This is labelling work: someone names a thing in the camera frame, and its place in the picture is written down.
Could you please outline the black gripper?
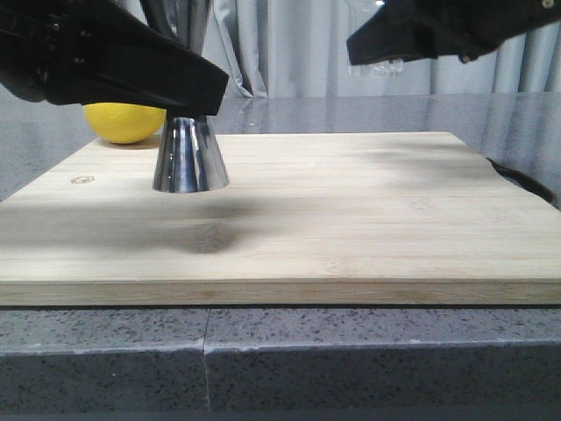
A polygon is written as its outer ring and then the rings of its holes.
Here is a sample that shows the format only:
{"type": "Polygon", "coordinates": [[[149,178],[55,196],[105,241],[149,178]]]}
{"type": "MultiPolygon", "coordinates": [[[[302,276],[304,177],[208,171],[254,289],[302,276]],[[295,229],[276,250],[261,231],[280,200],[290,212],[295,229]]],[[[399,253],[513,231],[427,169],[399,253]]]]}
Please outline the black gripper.
{"type": "Polygon", "coordinates": [[[2,1],[1,84],[32,103],[215,115],[228,75],[111,1],[2,1]]]}
{"type": "Polygon", "coordinates": [[[467,63],[559,19],[559,1],[386,1],[346,46],[353,66],[443,56],[467,63]]]}

